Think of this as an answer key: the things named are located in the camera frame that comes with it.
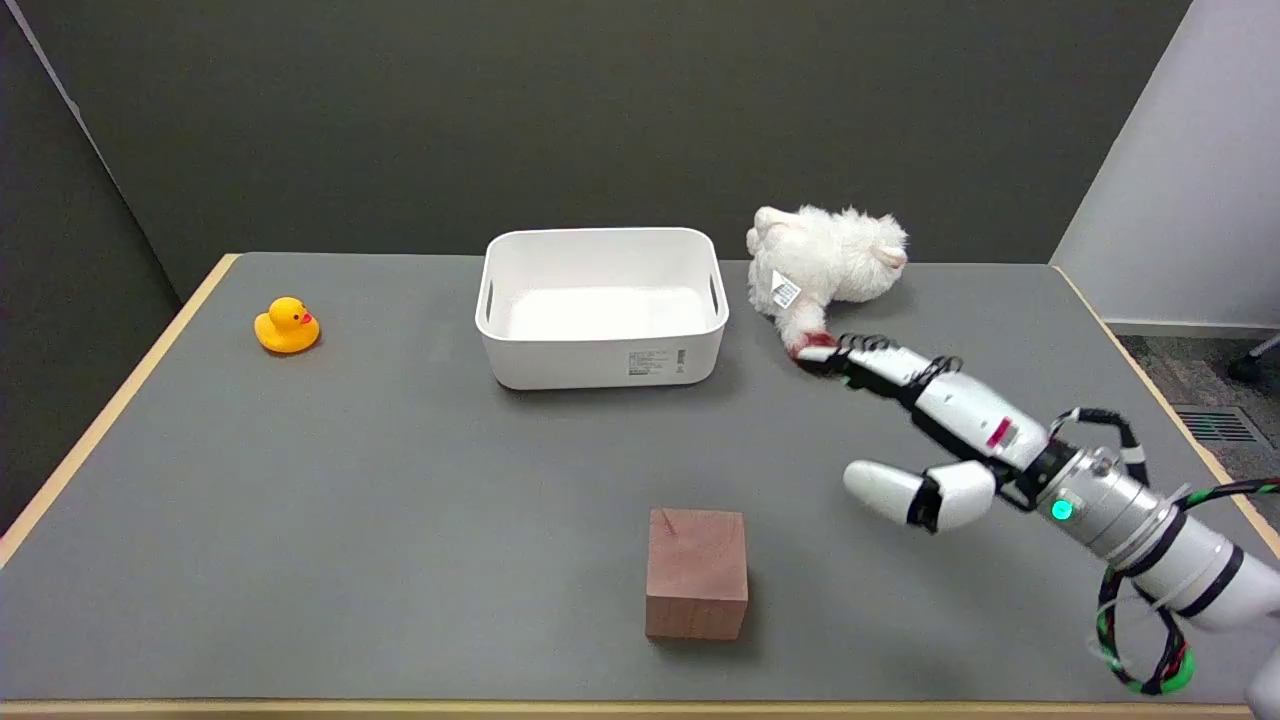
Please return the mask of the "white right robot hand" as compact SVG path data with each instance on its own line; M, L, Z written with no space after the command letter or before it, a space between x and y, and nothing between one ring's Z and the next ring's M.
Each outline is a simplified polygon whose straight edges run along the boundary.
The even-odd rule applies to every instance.
M1042 491L1036 464L1050 451L1050 432L986 383L963 372L955 356L923 357L879 334L846 334L808 345L796 363L841 375L846 388L895 401L911 425L954 456L954 462L910 473L855 460L845 489L904 527L931 534L973 523L1001 498L1034 512Z

